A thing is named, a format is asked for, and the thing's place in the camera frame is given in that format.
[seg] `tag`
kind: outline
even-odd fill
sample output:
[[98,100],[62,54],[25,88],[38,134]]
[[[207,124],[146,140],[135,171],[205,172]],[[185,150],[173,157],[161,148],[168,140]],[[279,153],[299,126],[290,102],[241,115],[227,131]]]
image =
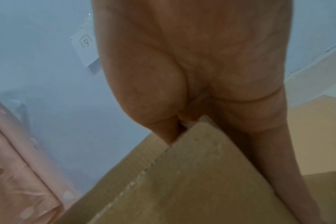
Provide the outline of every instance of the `tag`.
[[70,38],[84,67],[88,67],[99,58],[98,47],[94,32],[93,18],[90,16]]

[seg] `white paper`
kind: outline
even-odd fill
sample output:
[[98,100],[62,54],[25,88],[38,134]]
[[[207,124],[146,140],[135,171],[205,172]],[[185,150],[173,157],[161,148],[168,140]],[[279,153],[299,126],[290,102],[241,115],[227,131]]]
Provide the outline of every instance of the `white paper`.
[[84,67],[99,58],[92,17],[86,19],[70,40]]

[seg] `sticker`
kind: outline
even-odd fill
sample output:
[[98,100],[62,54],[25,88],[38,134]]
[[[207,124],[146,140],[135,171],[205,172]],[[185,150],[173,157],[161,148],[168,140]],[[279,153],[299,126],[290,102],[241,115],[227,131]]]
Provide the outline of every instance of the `sticker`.
[[92,16],[84,21],[70,40],[84,67],[88,67],[99,58]]

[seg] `printed symbol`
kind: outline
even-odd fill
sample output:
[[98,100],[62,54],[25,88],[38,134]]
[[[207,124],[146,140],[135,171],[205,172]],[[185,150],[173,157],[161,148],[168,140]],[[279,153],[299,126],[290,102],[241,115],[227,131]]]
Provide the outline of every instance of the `printed symbol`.
[[79,42],[82,44],[82,47],[86,49],[87,47],[90,46],[92,39],[88,35],[84,35]]

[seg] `skin crease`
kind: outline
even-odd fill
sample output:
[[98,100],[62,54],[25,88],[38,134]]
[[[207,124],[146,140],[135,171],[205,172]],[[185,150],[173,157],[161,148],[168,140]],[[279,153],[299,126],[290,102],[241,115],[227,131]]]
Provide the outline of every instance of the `skin crease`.
[[93,0],[99,54],[122,109],[168,144],[207,114],[302,224],[323,223],[287,126],[292,0]]

